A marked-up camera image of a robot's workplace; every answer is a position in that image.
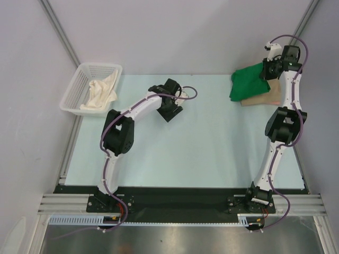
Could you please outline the green t shirt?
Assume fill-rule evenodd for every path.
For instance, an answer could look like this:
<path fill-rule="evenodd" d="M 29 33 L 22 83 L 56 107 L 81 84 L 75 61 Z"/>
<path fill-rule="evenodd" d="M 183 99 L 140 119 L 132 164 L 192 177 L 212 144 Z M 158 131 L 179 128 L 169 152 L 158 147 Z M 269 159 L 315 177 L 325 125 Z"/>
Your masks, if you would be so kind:
<path fill-rule="evenodd" d="M 231 92 L 229 98 L 233 102 L 239 102 L 253 96 L 268 93 L 271 88 L 269 83 L 260 77 L 263 63 L 236 70 L 231 75 Z"/>

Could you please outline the white plastic basket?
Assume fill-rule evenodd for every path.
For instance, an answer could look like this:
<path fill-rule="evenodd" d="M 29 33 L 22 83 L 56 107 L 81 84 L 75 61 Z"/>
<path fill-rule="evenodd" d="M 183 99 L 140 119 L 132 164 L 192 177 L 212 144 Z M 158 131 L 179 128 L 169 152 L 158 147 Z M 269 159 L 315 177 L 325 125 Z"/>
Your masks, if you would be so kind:
<path fill-rule="evenodd" d="M 79 116 L 106 117 L 111 103 L 100 111 L 82 110 L 81 105 L 86 104 L 90 97 L 90 81 L 105 79 L 114 72 L 117 72 L 117 79 L 113 86 L 113 91 L 116 92 L 122 70 L 122 66 L 115 63 L 85 62 L 80 64 L 61 99 L 60 109 Z"/>

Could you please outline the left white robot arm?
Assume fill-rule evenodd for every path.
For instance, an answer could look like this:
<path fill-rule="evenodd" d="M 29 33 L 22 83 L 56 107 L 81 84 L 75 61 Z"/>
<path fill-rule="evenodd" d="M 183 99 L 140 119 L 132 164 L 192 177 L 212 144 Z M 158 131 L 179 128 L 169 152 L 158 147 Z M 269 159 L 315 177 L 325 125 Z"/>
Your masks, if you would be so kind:
<path fill-rule="evenodd" d="M 105 153 L 102 177 L 98 184 L 99 191 L 103 193 L 98 202 L 102 209 L 109 212 L 116 208 L 117 198 L 111 195 L 118 188 L 119 171 L 116 164 L 133 146 L 136 123 L 153 111 L 169 122 L 183 110 L 181 104 L 186 99 L 189 96 L 179 83 L 168 79 L 163 85 L 150 87 L 145 97 L 130 107 L 108 112 L 100 139 L 100 149 Z"/>

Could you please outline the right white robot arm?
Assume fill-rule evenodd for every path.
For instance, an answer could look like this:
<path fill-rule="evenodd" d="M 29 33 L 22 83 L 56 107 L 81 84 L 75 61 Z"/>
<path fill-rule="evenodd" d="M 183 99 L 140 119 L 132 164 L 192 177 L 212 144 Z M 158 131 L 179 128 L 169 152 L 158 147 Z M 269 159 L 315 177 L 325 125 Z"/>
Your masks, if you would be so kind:
<path fill-rule="evenodd" d="M 260 77 L 264 80 L 277 78 L 282 89 L 281 106 L 268 120 L 265 127 L 267 146 L 260 170 L 246 191 L 245 208 L 257 212 L 268 207 L 273 199 L 274 177 L 286 148 L 294 146 L 300 139 L 307 113 L 300 105 L 300 80 L 302 64 L 299 63 L 298 46 L 280 46 L 269 42 L 268 57 L 263 60 Z"/>

